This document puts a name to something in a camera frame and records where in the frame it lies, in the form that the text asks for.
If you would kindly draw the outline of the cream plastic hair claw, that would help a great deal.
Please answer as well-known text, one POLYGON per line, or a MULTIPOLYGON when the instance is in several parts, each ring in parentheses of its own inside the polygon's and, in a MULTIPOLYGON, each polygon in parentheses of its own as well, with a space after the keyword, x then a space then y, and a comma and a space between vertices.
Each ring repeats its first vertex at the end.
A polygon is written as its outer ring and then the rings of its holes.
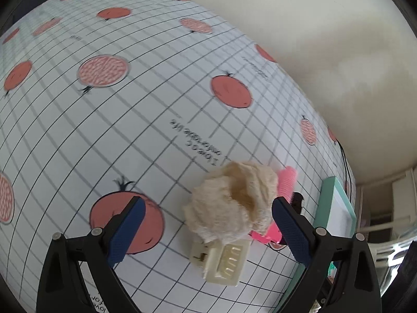
POLYGON ((237 286, 247 260, 251 242, 239 239, 230 244, 212 241, 205 244, 195 239, 190 251, 189 261, 201 269, 207 283, 224 286, 237 286))

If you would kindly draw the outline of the black toy car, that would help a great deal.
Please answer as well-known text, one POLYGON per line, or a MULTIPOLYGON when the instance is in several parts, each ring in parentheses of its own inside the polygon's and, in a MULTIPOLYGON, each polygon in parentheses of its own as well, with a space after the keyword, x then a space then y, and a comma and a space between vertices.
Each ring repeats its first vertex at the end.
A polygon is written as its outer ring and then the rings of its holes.
MULTIPOLYGON (((293 196, 291 199, 291 206, 297 214, 301 214, 301 210, 303 208, 303 200, 304 200, 304 197, 301 193, 299 192, 293 193, 293 196)), ((279 251, 285 248, 287 246, 287 243, 283 235, 281 235, 281 239, 279 239, 277 242, 270 241, 269 246, 271 246, 274 250, 279 251)))

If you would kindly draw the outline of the pomegranate grid tablecloth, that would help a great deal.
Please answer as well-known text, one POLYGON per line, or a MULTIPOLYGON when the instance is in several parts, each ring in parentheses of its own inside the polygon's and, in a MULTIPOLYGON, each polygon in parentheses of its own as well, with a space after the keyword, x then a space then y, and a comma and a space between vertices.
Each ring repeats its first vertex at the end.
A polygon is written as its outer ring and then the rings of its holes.
POLYGON ((298 171, 314 220, 346 162, 296 82, 191 0, 42 0, 1 23, 1 277, 34 312, 55 232, 86 234, 139 193, 144 234, 115 270, 143 312, 273 312, 296 273, 253 241, 237 286, 189 261, 183 208, 232 160, 298 171))

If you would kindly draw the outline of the teal shallow box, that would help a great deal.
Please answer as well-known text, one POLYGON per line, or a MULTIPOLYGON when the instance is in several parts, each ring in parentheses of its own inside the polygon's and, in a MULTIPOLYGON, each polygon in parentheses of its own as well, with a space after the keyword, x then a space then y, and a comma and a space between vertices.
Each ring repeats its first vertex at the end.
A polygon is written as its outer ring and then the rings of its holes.
POLYGON ((331 266, 339 267, 345 244, 354 234, 355 214, 337 177, 322 183, 314 222, 297 214, 282 197, 272 204, 274 222, 281 231, 292 255, 300 264, 296 279, 278 304, 278 312, 309 312, 317 302, 321 309, 328 306, 336 280, 329 277, 331 266))

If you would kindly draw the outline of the white shelf unit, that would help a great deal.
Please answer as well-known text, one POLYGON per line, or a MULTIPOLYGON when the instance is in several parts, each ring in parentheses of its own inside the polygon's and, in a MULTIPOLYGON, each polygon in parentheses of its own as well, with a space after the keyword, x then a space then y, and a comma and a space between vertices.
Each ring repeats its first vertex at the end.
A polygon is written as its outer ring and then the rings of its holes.
POLYGON ((357 206, 375 267, 398 266, 416 241, 416 168, 359 186, 357 206))

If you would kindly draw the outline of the cream lace scrunchie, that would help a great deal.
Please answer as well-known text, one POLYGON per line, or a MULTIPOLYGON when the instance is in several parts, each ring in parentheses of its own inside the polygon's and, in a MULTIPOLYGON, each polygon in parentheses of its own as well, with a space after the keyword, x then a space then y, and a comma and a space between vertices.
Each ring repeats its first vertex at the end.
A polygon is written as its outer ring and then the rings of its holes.
POLYGON ((272 221, 278 175, 254 162, 229 162, 205 176, 184 206, 185 224, 205 243, 229 244, 250 232, 264 234, 272 221))

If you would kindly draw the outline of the pink hair roller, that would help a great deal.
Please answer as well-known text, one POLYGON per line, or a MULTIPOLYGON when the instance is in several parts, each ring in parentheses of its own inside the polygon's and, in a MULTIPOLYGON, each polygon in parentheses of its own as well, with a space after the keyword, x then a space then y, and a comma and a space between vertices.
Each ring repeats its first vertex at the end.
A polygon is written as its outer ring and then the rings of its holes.
MULTIPOLYGON (((285 167, 278 172, 277 195, 282 196, 288 203, 291 203, 292 201, 297 176, 297 170, 290 166, 285 167)), ((261 242, 262 244, 272 243, 275 245, 283 245, 283 242, 281 241, 283 235, 275 222, 270 224, 265 234, 251 231, 250 236, 252 239, 261 242)))

